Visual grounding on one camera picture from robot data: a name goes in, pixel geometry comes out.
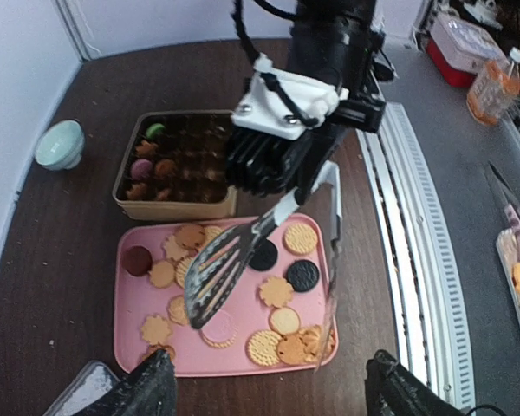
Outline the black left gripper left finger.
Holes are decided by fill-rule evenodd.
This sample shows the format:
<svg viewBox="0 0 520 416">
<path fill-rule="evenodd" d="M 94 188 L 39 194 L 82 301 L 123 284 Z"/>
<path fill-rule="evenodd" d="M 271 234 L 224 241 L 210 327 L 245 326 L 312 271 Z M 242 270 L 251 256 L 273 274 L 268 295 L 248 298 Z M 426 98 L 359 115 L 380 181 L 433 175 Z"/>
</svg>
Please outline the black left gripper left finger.
<svg viewBox="0 0 520 416">
<path fill-rule="evenodd" d="M 100 399 L 75 415 L 175 415 L 177 380 L 170 355 L 159 349 Z"/>
</svg>

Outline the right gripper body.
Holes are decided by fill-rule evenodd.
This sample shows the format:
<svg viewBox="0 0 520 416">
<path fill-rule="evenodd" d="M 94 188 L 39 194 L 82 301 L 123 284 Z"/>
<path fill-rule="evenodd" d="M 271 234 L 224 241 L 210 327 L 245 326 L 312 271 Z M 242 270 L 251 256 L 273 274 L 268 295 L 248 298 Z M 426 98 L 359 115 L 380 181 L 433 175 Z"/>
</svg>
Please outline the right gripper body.
<svg viewBox="0 0 520 416">
<path fill-rule="evenodd" d="M 356 97 L 339 106 L 336 116 L 297 140 L 233 127 L 225 150 L 226 183 L 262 198 L 297 188 L 296 202 L 303 204 L 323 163 L 349 132 L 377 132 L 385 107 L 376 80 L 370 78 Z"/>
</svg>

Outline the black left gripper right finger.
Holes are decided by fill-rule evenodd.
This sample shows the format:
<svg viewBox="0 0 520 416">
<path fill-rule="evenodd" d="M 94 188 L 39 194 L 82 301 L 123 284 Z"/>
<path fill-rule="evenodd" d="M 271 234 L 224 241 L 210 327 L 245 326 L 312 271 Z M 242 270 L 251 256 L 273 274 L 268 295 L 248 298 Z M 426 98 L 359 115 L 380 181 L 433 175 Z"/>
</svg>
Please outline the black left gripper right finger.
<svg viewBox="0 0 520 416">
<path fill-rule="evenodd" d="M 367 361 L 366 370 L 368 415 L 463 415 L 384 349 Z"/>
</svg>

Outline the silver metal tin lid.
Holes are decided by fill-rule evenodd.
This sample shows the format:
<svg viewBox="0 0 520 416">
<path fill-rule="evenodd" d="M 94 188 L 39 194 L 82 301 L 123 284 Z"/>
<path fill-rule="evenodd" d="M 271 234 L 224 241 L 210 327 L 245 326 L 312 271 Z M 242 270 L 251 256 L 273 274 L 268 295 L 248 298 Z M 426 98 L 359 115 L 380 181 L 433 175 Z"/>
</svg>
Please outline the silver metal tin lid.
<svg viewBox="0 0 520 416">
<path fill-rule="evenodd" d="M 118 382 L 118 377 L 105 363 L 89 361 L 43 415 L 74 415 L 100 399 Z"/>
</svg>

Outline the green round cookie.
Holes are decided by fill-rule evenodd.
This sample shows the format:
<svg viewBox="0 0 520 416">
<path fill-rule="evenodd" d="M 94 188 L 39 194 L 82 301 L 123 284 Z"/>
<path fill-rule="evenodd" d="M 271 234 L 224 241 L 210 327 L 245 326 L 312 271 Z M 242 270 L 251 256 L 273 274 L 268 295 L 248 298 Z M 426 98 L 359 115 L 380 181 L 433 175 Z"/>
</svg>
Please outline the green round cookie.
<svg viewBox="0 0 520 416">
<path fill-rule="evenodd" d="M 155 135 L 164 132 L 166 127 L 162 123 L 153 123 L 145 131 L 145 136 L 148 139 L 153 138 Z"/>
</svg>

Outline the dark red round cookie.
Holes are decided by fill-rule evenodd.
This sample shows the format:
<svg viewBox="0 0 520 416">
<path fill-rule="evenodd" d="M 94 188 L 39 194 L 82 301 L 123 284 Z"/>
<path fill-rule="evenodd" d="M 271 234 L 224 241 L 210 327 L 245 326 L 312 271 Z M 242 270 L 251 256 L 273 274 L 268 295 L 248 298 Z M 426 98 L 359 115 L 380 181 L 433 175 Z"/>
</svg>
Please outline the dark red round cookie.
<svg viewBox="0 0 520 416">
<path fill-rule="evenodd" d="M 131 276 L 144 276 L 151 270 L 153 258 L 147 248 L 136 245 L 122 253 L 120 263 Z"/>
</svg>

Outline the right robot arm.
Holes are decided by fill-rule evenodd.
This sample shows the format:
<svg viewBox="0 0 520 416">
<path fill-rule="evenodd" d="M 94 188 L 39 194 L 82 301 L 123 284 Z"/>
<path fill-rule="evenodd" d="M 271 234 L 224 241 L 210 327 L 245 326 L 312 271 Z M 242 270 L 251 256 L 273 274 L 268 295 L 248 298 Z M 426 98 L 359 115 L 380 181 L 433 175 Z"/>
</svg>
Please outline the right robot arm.
<svg viewBox="0 0 520 416">
<path fill-rule="evenodd" d="M 296 189 L 302 205 L 348 130 L 379 130 L 387 104 L 377 84 L 392 81 L 395 70 L 382 50 L 386 35 L 373 26 L 375 5 L 300 1 L 290 13 L 258 2 L 292 23 L 287 63 L 278 69 L 248 36 L 242 2 L 234 3 L 231 17 L 253 75 L 231 116 L 229 185 L 261 197 Z"/>
</svg>

